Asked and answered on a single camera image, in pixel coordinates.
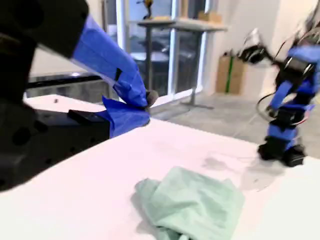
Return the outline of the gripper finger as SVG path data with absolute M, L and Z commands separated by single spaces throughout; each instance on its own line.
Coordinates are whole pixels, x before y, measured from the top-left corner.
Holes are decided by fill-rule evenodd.
M 94 104 L 65 96 L 40 96 L 34 162 L 58 164 L 100 143 L 147 125 L 150 114 L 120 101 Z
M 37 46 L 94 73 L 127 104 L 149 108 L 158 93 L 147 90 L 133 58 L 98 25 L 84 0 L 16 0 L 19 29 Z
M 284 81 L 280 84 L 278 89 L 275 91 L 274 97 L 267 107 L 267 114 L 269 116 L 276 116 L 278 109 L 282 106 L 283 100 L 288 95 L 289 91 L 293 87 L 290 81 Z

